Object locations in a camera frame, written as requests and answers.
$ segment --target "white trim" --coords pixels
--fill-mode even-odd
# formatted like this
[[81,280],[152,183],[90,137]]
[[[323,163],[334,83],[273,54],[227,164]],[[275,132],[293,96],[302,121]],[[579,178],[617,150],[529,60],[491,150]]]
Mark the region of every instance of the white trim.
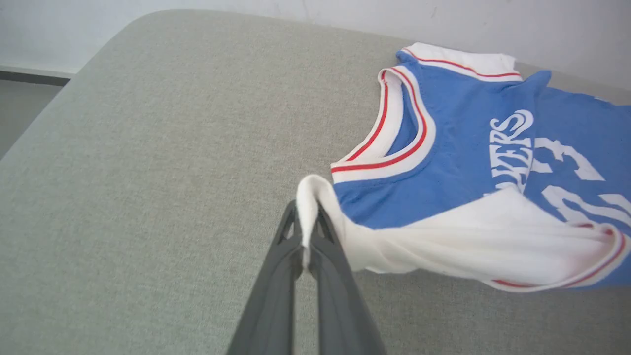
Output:
[[369,144],[371,137],[375,135],[381,121],[383,121],[383,125],[377,136],[374,138],[374,141],[352,160],[354,163],[364,162],[375,158],[383,158],[392,147],[392,143],[394,143],[394,140],[399,133],[401,121],[403,120],[403,93],[401,91],[401,80],[387,70],[379,71],[377,80],[381,85],[379,115],[377,116],[377,120],[366,138],[349,154],[346,154],[345,157],[340,159],[340,161],[347,161],[351,159],[360,149],[362,149],[362,147]]
[[506,54],[480,54],[415,43],[402,49],[419,63],[437,66],[481,81],[523,81],[515,71],[515,58]]
[[[609,238],[614,239],[611,245],[611,249],[604,257],[602,257],[602,259],[594,263],[594,265],[589,267],[587,270],[573,277],[570,277],[567,280],[563,280],[561,282],[556,282],[553,284],[537,285],[537,286],[531,286],[531,287],[528,287],[528,286],[519,287],[519,286],[511,286],[507,284],[500,284],[494,280],[485,280],[483,282],[494,289],[498,289],[502,291],[510,291],[510,292],[521,292],[521,293],[537,292],[537,291],[544,291],[548,289],[557,289],[557,288],[564,288],[564,287],[569,287],[569,288],[584,287],[584,286],[590,286],[590,285],[596,284],[599,281],[602,281],[616,268],[618,268],[631,251],[631,239],[629,239],[629,237],[626,236],[624,233],[620,232],[616,227],[610,224],[600,224],[598,225],[598,228],[600,229],[600,231],[602,232],[602,235],[605,238],[609,237]],[[613,234],[612,235],[606,234],[607,230],[611,230]],[[623,249],[620,250],[620,247],[622,246],[623,241],[625,245]],[[596,274],[589,276],[591,273],[593,273],[596,270],[598,270]]]
[[[418,121],[416,136],[405,148],[387,157],[375,158],[370,162],[362,161],[362,164],[358,164],[353,160],[341,160],[331,164],[333,181],[335,183],[387,178],[410,171],[418,166],[432,149],[436,139],[436,125],[423,104],[416,77],[405,66],[395,66],[384,70],[396,76],[399,82],[403,83],[410,93],[412,107]],[[426,132],[423,132],[423,121],[425,122]],[[336,168],[345,167],[350,169],[336,171]]]

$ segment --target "white wall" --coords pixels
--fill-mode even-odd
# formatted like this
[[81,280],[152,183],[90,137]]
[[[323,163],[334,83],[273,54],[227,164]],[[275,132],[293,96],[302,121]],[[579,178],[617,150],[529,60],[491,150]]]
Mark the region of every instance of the white wall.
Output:
[[504,52],[631,90],[629,0],[0,0],[0,65],[75,73],[130,21],[174,8],[272,16],[465,51]]

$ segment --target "floor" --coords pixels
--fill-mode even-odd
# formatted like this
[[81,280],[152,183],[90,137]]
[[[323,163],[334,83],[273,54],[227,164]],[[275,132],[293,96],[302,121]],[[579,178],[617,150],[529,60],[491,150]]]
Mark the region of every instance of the floor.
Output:
[[0,159],[61,89],[0,80]]

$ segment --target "red stripe trim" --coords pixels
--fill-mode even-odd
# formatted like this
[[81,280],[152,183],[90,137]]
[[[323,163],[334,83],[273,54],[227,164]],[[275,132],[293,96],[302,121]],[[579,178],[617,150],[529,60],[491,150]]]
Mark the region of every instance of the red stripe trim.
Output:
[[502,76],[514,76],[514,75],[521,76],[521,74],[517,73],[516,71],[511,72],[511,73],[504,73],[504,74],[481,74],[481,73],[478,73],[477,71],[475,71],[473,68],[470,68],[468,66],[464,66],[462,64],[458,64],[458,63],[454,63],[454,62],[450,62],[450,61],[444,61],[444,60],[441,60],[441,59],[424,59],[424,58],[419,58],[414,53],[412,53],[411,50],[409,50],[407,48],[404,48],[403,50],[406,51],[407,53],[409,53],[411,56],[413,56],[414,58],[416,58],[419,61],[422,61],[422,62],[433,62],[433,63],[445,63],[445,64],[454,65],[454,66],[457,66],[458,68],[468,70],[468,71],[474,73],[475,75],[484,76],[485,78],[500,78]]
[[607,266],[609,266],[609,264],[611,264],[611,263],[613,262],[613,260],[616,260],[616,259],[620,256],[620,254],[622,254],[622,251],[625,249],[625,245],[626,245],[626,243],[627,243],[627,242],[626,242],[626,240],[625,240],[626,238],[625,238],[624,234],[622,234],[620,231],[618,231],[618,233],[620,233],[620,236],[622,237],[622,242],[620,243],[620,247],[618,248],[618,251],[616,251],[616,253],[615,253],[615,254],[614,254],[614,255],[613,255],[613,256],[612,256],[609,260],[607,260],[607,262],[606,262],[606,263],[602,264],[602,265],[601,265],[599,268],[597,268],[596,270],[594,270],[594,271],[590,272],[590,273],[589,273],[589,275],[587,275],[587,276],[583,277],[581,280],[571,282],[571,283],[569,283],[569,284],[567,284],[567,285],[565,285],[565,286],[563,286],[563,287],[572,287],[573,285],[576,285],[576,284],[578,284],[578,283],[580,283],[580,282],[583,282],[583,281],[585,281],[585,280],[589,279],[590,277],[592,277],[592,276],[594,276],[594,275],[598,274],[598,273],[599,273],[600,271],[602,271],[604,268],[606,268]]
[[423,125],[423,133],[421,134],[421,138],[414,145],[414,147],[412,147],[409,151],[405,152],[404,154],[399,155],[398,157],[396,157],[394,159],[388,160],[386,162],[373,163],[373,164],[358,164],[358,165],[348,165],[348,166],[337,166],[337,167],[332,168],[331,172],[347,171],[347,170],[359,170],[359,169],[376,169],[378,167],[384,167],[384,166],[392,165],[392,164],[400,162],[403,159],[409,157],[410,155],[412,155],[415,151],[417,151],[423,145],[423,142],[425,141],[425,137],[427,136],[427,123],[425,122],[425,118],[423,117],[423,114],[421,113],[421,110],[418,107],[418,101],[416,99],[416,91],[414,90],[414,86],[412,85],[412,82],[410,81],[410,79],[407,76],[405,76],[405,74],[400,72],[398,69],[396,69],[396,68],[390,68],[390,69],[396,71],[397,73],[399,73],[405,79],[405,81],[408,82],[408,84],[410,85],[410,88],[412,89],[412,97],[414,97],[414,105],[416,106],[416,111],[418,112],[418,114],[421,117],[421,123]]
[[381,132],[381,129],[384,127],[384,122],[386,121],[386,114],[388,112],[388,83],[386,83],[385,70],[383,71],[383,73],[381,73],[381,82],[384,84],[384,110],[381,115],[381,118],[379,119],[379,125],[377,125],[377,129],[375,129],[375,133],[372,134],[372,136],[366,142],[366,144],[364,144],[361,148],[359,148],[359,150],[357,150],[353,155],[351,155],[351,157],[346,160],[347,162],[351,160],[355,160],[355,158],[359,157],[361,153],[363,153],[366,149],[368,149],[368,147],[372,144],[372,142],[375,141],[375,139],[379,135],[379,132]]
[[[608,229],[605,233],[612,235],[613,231],[611,229]],[[576,280],[576,281],[572,281],[569,284],[563,285],[563,286],[559,286],[559,288],[561,287],[572,287],[573,285],[579,284],[587,279],[589,279],[590,277],[598,274],[600,271],[602,271],[604,268],[606,268],[607,266],[609,266],[609,264],[611,264],[614,260],[616,260],[620,254],[622,254],[622,251],[625,249],[626,247],[626,238],[624,236],[624,234],[622,234],[620,231],[618,231],[618,233],[620,233],[621,237],[622,237],[622,242],[620,243],[620,246],[618,247],[618,250],[616,251],[616,253],[609,259],[607,260],[607,262],[605,262],[604,264],[602,264],[599,268],[597,268],[596,270],[590,272],[589,274],[587,274],[586,276],[584,276],[583,278],[581,278],[580,280]],[[511,287],[519,287],[519,288],[525,288],[525,287],[537,287],[535,285],[520,285],[520,284],[513,284],[511,282],[507,282],[507,281],[502,281],[502,280],[493,280],[495,283],[497,284],[501,284],[501,285],[505,285],[505,286],[511,286]]]

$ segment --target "white lettering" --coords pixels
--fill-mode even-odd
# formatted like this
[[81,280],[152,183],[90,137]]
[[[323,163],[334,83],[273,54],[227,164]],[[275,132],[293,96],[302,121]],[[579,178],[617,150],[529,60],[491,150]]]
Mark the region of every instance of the white lettering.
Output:
[[[576,165],[579,166],[574,172],[581,180],[604,181],[604,177],[589,163],[585,156],[569,145],[562,145],[558,140],[551,141],[548,138],[535,138],[534,148],[548,149],[556,160],[563,161],[564,155],[574,159]],[[533,161],[533,171],[546,173],[552,172],[552,169],[549,164],[535,159]]]
[[[566,205],[565,204],[566,200],[576,203],[585,212],[588,212],[593,215],[598,215],[598,216],[618,220],[628,225],[629,227],[631,227],[631,217],[629,216],[629,214],[626,214],[625,212],[622,212],[612,207],[602,207],[602,206],[591,205],[583,201],[583,199],[579,195],[566,191],[563,188],[560,188],[558,186],[550,185],[546,187],[541,192],[541,194],[543,195],[543,197],[546,198],[546,200],[548,200],[548,202],[550,202],[551,205],[553,205],[558,210],[558,212],[563,216],[563,218],[565,218],[567,222],[585,223],[585,222],[589,222],[590,220],[584,213],[573,210],[568,205]],[[608,199],[609,199],[610,201],[620,203],[619,205],[623,207],[631,208],[631,203],[629,203],[629,201],[626,198],[620,195],[600,195],[600,197],[606,202],[608,202]]]
[[[508,135],[503,131],[509,128],[511,121],[513,120],[514,124],[509,129],[509,133],[512,132],[512,134]],[[509,186],[517,186],[520,192],[524,192],[526,179],[528,178],[528,173],[533,163],[533,150],[530,149],[533,144],[532,139],[530,138],[515,138],[530,128],[533,125],[533,122],[533,114],[527,110],[517,110],[501,123],[499,123],[498,119],[492,119],[489,122],[489,125],[493,128],[488,138],[489,143],[491,143],[488,146],[488,153],[492,168],[491,175],[494,178],[508,175],[514,180],[514,182],[502,181],[501,183],[497,183],[495,188],[498,190]],[[522,145],[523,147],[521,147],[518,151],[507,150],[505,152],[498,152],[498,150],[502,148],[502,145]],[[522,162],[523,165],[513,166],[508,163],[506,159],[516,159],[519,162]]]

